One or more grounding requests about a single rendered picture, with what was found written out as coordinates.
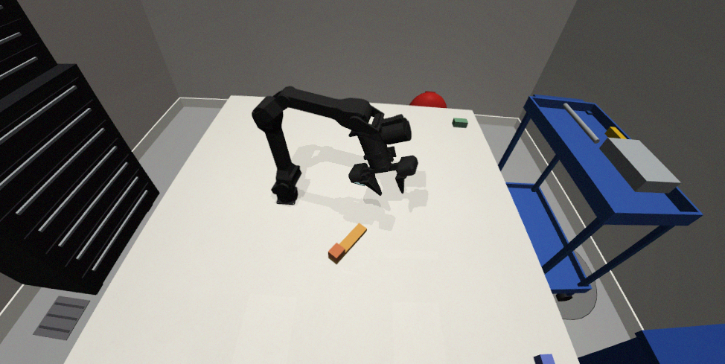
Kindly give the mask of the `yellow bar with brown block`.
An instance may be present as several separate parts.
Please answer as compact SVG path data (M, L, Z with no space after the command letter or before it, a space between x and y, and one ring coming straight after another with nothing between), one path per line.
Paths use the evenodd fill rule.
M340 244L334 244L334 246L328 251L328 258L335 264L338 264L345 254L366 232L367 228L358 223Z

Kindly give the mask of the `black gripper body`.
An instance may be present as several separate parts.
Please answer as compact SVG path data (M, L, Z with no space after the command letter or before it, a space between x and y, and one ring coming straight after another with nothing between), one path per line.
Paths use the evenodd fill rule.
M418 159L415 156L401 157L398 163L392 164L386 148L386 144L383 144L381 148L375 151L364 152L363 158L368 161L370 167L366 163L355 164L348 174L350 181L365 181L369 179L371 174L393 170L396 170L397 174L401 176L415 175L418 167Z

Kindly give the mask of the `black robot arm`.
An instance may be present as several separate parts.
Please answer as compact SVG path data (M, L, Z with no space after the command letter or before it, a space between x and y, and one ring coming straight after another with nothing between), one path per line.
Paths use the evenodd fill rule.
M349 137L358 137L364 152L375 151L383 144L396 144L412 139L410 122L403 114L384 118L383 112L362 98L338 100L292 86L285 87L274 96L264 98L252 110L252 118L259 130L265 133L277 167L275 184L271 189L277 194L277 204L295 205L298 199L296 184L301 177L301 168L292 163L281 128L283 111L286 108L336 120L341 126L351 130ZM374 119L369 124L371 117Z

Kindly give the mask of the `small blue block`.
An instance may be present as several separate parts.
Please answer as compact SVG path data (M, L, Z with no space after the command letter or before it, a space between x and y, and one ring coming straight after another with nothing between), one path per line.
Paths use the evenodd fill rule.
M555 364L552 354L540 354L534 357L535 364Z

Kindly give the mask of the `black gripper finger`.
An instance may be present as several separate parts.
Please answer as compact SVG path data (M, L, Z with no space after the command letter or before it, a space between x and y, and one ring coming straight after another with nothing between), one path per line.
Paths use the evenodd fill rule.
M382 191L381 191L380 186L379 186L379 184L378 184L378 182L376 180L375 173L374 174L371 174L368 180L360 181L360 184L364 184L365 186L367 186L370 189L372 189L378 195L380 195L380 196L382 195Z
M401 175L398 175L398 174L397 174L397 175L396 175L396 177L395 177L395 180L396 180L396 182L397 182L397 185L398 185L398 187L399 187L399 189L400 189L400 192L401 192L402 194L404 193L404 179L405 179L406 177L407 177L407 176L401 176Z

